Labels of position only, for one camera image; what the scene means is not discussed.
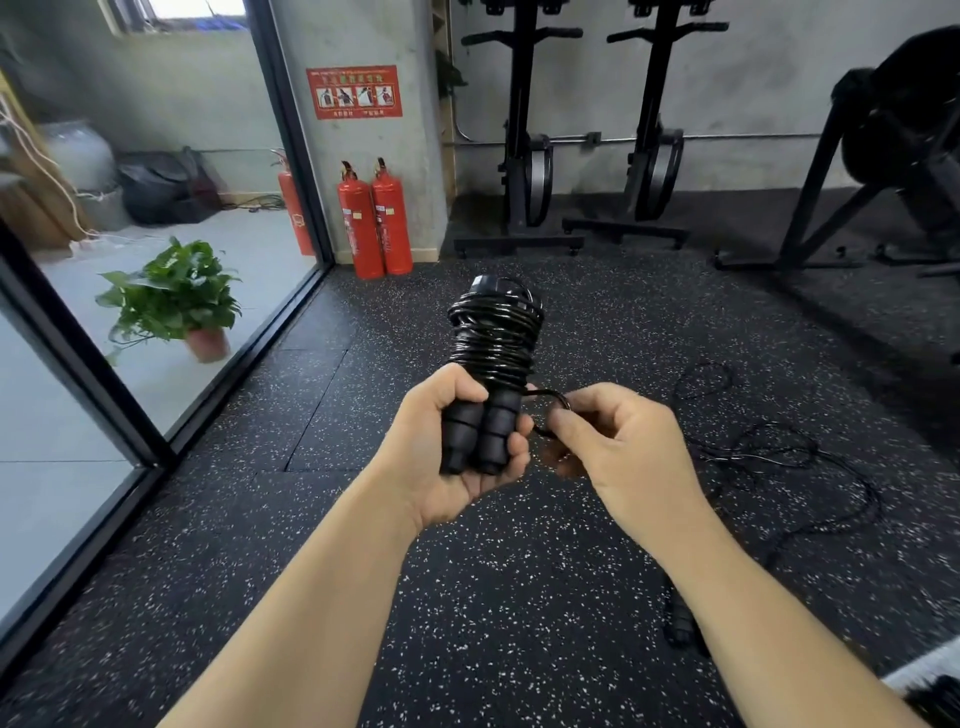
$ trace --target black garbage bag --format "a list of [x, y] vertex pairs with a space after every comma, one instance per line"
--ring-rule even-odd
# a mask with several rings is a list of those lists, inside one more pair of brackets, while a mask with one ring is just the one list
[[144, 152], [117, 164], [123, 203], [137, 225], [199, 223], [223, 209], [197, 152]]

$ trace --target potted plant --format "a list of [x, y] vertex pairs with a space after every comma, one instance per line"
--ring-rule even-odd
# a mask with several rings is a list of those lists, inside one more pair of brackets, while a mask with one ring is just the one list
[[111, 364], [121, 351], [150, 339], [182, 339], [203, 363], [229, 353], [225, 328], [232, 328], [240, 304], [230, 295], [239, 280], [226, 272], [210, 244], [203, 240], [170, 247], [132, 273], [101, 273], [112, 286], [97, 296], [101, 306], [119, 308], [110, 330]]

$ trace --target red sign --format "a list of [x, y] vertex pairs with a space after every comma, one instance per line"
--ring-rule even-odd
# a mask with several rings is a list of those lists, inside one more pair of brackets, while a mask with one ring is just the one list
[[307, 68], [318, 119], [396, 118], [403, 115], [395, 65]]

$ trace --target gray wall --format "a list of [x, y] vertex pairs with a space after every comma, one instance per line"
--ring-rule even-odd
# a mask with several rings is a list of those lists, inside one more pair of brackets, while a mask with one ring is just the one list
[[279, 133], [249, 33], [118, 37], [97, 0], [16, 0], [4, 14], [21, 25], [22, 62], [8, 63], [45, 109], [89, 119], [121, 152], [253, 150], [205, 157], [224, 189], [278, 189]]
[[[436, 71], [426, 0], [274, 0], [283, 52], [338, 259], [348, 262], [336, 185], [348, 160], [369, 180], [378, 156], [403, 181], [414, 260], [436, 259], [446, 229]], [[319, 121], [306, 69], [396, 65], [403, 117]]]
[[[684, 12], [681, 22], [687, 19]], [[829, 94], [843, 73], [875, 65], [920, 31], [960, 22], [957, 0], [717, 0], [707, 20], [730, 21], [723, 34], [688, 36], [674, 46], [662, 106], [668, 127], [687, 133], [818, 133]], [[509, 50], [460, 38], [511, 27], [513, 13], [491, 17], [474, 3], [452, 2], [454, 60], [469, 86], [457, 94], [461, 129], [502, 139], [510, 86]], [[649, 45], [609, 45], [609, 33], [653, 27], [634, 19], [625, 0], [572, 0], [541, 25], [579, 26], [579, 40], [548, 39], [537, 49], [529, 129], [551, 135], [602, 132], [632, 136], [639, 115]], [[803, 183], [815, 139], [688, 141], [682, 189], [789, 187]], [[559, 147], [555, 192], [622, 189], [626, 155], [617, 145], [585, 152]], [[458, 192], [501, 189], [501, 149], [458, 149]], [[852, 181], [834, 165], [830, 184]]]

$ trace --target black door frame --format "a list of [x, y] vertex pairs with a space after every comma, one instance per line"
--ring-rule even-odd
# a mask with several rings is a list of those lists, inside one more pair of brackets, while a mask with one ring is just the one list
[[219, 414], [335, 264], [271, 0], [245, 0], [253, 45], [287, 152], [317, 265], [165, 435], [104, 359], [27, 249], [0, 220], [0, 308], [133, 470], [33, 587], [0, 619], [0, 692], [72, 603], [140, 508]]

